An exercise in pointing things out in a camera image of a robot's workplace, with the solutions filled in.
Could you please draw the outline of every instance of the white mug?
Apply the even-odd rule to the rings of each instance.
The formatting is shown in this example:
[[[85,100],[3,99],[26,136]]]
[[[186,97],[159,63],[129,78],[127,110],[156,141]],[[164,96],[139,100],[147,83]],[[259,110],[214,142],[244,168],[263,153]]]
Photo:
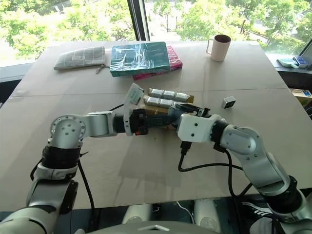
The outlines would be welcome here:
[[[221,62],[224,60],[226,53],[228,52],[231,38],[227,35],[216,35],[213,39],[213,48],[211,51],[208,51],[209,42],[211,40],[208,40],[208,45],[206,49],[206,53],[211,55],[210,58],[214,61]]]

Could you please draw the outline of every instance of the pink book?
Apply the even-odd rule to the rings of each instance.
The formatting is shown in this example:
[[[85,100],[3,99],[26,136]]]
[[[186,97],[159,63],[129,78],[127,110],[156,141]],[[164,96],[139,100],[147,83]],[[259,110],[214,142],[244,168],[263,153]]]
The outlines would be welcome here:
[[[176,54],[175,50],[172,48],[172,46],[168,45],[167,51],[168,51],[168,57],[169,57],[169,63],[170,63],[170,71],[182,69],[183,63],[180,60],[179,56]],[[148,77],[157,76],[163,73],[167,73],[167,72],[138,74],[138,75],[133,75],[132,77],[133,77],[133,80],[138,80],[138,79],[145,79]]]

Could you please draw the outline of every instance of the beige table surface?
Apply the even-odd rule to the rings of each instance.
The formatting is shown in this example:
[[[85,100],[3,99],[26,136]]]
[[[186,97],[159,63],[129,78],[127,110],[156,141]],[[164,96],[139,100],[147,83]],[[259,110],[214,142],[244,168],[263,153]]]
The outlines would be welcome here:
[[[201,52],[205,49],[204,43],[195,42],[193,50],[190,49],[192,43],[178,43],[175,46],[178,54],[185,56],[181,71],[137,83],[144,88],[186,91],[195,95],[196,105],[211,108],[212,114],[220,114],[237,126],[254,127],[264,138],[266,149],[298,180],[298,186],[312,187],[312,122],[300,103],[285,88],[286,85],[259,46],[247,42],[233,43],[223,63],[215,63]],[[242,52],[230,53],[236,46],[241,47]],[[70,50],[73,47],[67,45],[66,48]],[[187,59],[183,48],[193,52],[190,55],[192,59]],[[54,50],[65,51],[59,47]],[[49,59],[48,51],[44,52],[16,88],[15,97],[10,97],[0,109],[1,211],[24,206],[31,185],[29,173],[41,157],[53,119],[66,113],[85,114],[108,110],[122,102],[124,93],[132,83],[130,77],[112,78],[106,71],[98,76],[93,75],[95,68],[55,72],[52,68],[54,59]],[[194,54],[198,54],[197,63]],[[235,69],[233,64],[237,63],[242,54],[252,54],[253,58],[261,62],[261,68],[254,65],[248,68],[249,72],[242,72],[242,67]],[[192,69],[195,66],[199,68],[201,63],[204,67],[200,70]],[[227,76],[230,75],[225,71],[227,69],[232,70],[231,77],[237,82]],[[241,89],[237,84],[239,82],[242,83]],[[18,97],[18,90],[27,92],[21,92],[19,95],[22,96]],[[224,110],[221,102],[228,96],[234,96],[237,102],[233,108]],[[179,146],[180,140],[176,133],[164,129],[153,129],[146,136],[128,137],[119,134],[108,138],[86,138],[81,151],[89,151],[89,154],[81,161],[95,205],[109,207],[228,196],[227,168],[211,167],[180,173],[177,170]],[[227,159],[225,155],[214,151],[209,143],[194,144],[183,166],[209,162],[227,162]],[[79,173],[75,180],[79,182],[75,208],[89,208]],[[243,172],[235,170],[234,190],[238,193],[247,184]]]

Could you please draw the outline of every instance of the small cube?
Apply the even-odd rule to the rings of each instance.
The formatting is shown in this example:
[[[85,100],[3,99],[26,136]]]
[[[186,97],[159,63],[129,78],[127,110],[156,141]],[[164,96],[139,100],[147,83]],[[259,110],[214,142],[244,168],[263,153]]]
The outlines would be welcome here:
[[[234,105],[234,103],[236,102],[235,98],[233,96],[231,97],[226,97],[223,99],[222,102],[222,108],[226,109],[226,108],[230,108]]]

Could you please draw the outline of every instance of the window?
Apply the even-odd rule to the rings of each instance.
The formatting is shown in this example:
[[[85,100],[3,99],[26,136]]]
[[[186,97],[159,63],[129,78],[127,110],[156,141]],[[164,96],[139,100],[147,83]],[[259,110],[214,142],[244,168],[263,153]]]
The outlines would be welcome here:
[[[34,61],[51,43],[135,40],[127,0],[1,0],[0,63]]]
[[[298,55],[312,38],[305,0],[145,0],[151,40],[257,40],[269,53]]]

